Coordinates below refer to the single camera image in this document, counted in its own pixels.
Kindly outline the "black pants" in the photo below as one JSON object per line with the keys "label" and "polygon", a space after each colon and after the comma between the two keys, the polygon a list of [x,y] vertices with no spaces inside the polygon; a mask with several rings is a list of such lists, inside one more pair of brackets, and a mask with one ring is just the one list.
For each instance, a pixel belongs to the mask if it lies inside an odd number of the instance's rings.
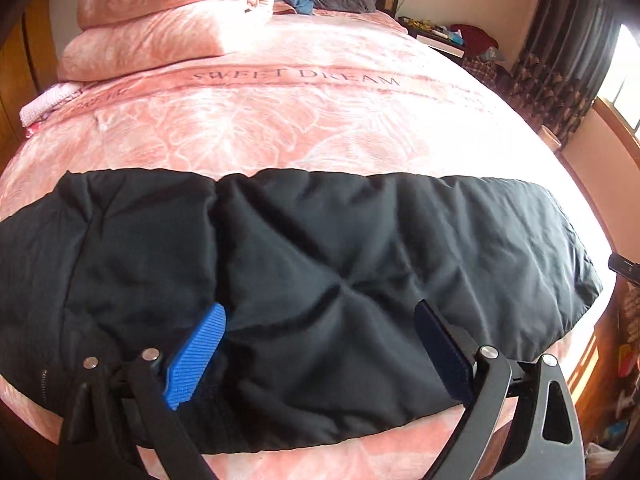
{"label": "black pants", "polygon": [[1,373],[63,414],[83,359],[227,328],[178,414],[205,454],[332,444],[446,410],[421,300],[529,361],[602,292],[539,185],[265,170],[66,174],[1,225]]}

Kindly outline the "dark patterned curtain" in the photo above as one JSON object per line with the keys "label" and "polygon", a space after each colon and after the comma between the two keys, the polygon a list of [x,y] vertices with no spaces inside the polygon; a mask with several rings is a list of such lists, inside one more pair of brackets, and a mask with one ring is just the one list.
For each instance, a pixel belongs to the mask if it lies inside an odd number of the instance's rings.
{"label": "dark patterned curtain", "polygon": [[538,0],[506,102],[562,145],[576,133],[611,67],[620,19],[608,0]]}

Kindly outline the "red clothes pile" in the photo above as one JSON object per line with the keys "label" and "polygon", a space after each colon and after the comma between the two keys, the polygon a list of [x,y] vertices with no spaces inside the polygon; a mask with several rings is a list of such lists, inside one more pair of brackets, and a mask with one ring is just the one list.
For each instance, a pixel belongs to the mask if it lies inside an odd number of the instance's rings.
{"label": "red clothes pile", "polygon": [[460,32],[464,42],[464,52],[467,58],[477,58],[489,48],[498,49],[499,43],[494,37],[488,35],[484,29],[469,24],[451,24],[452,32]]}

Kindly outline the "dark nightstand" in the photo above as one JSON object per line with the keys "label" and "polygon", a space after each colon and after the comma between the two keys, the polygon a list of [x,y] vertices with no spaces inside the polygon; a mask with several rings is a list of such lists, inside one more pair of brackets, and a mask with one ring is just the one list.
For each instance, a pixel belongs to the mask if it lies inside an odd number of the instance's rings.
{"label": "dark nightstand", "polygon": [[455,62],[458,65],[462,64],[465,50],[464,47],[460,46],[460,44],[456,44],[455,42],[446,39],[444,35],[439,32],[434,32],[434,30],[431,29],[425,30],[421,26],[416,26],[415,21],[410,20],[410,18],[406,18],[405,16],[400,16],[397,21],[407,29],[410,37],[420,41],[421,44],[426,44],[441,55],[449,58],[450,61]]}

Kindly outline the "pink bed cover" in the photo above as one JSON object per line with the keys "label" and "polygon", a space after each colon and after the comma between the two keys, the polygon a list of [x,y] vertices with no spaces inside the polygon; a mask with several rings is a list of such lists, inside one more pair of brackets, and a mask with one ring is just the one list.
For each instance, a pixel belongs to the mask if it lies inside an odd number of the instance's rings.
{"label": "pink bed cover", "polygon": [[544,142],[494,92],[390,21],[278,15],[235,54],[98,84],[27,130],[1,177],[1,212],[39,200],[66,172],[125,167],[215,179],[299,168],[540,184],[603,283],[552,347],[565,374],[578,367],[614,290],[610,244]]}

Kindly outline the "pink white knitted cloth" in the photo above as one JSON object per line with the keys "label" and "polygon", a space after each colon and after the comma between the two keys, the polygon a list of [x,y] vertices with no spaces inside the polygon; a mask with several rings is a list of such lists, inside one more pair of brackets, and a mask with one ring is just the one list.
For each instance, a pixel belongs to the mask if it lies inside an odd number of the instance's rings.
{"label": "pink white knitted cloth", "polygon": [[77,96],[85,85],[81,82],[59,82],[24,105],[20,110],[20,121],[24,128],[50,113],[56,106]]}

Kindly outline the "wooden wardrobe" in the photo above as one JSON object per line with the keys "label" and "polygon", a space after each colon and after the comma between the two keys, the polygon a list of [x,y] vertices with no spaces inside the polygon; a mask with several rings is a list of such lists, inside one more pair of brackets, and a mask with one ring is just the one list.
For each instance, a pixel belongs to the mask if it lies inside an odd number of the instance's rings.
{"label": "wooden wardrobe", "polygon": [[20,110],[58,81],[49,0],[30,0],[1,43],[1,170],[26,140]]}

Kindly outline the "folded pink quilt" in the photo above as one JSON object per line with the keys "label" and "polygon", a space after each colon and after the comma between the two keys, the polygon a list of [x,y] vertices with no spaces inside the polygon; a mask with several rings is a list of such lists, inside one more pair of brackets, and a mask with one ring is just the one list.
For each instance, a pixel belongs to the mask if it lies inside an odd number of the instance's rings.
{"label": "folded pink quilt", "polygon": [[79,0],[58,79],[99,81],[256,44],[274,0]]}

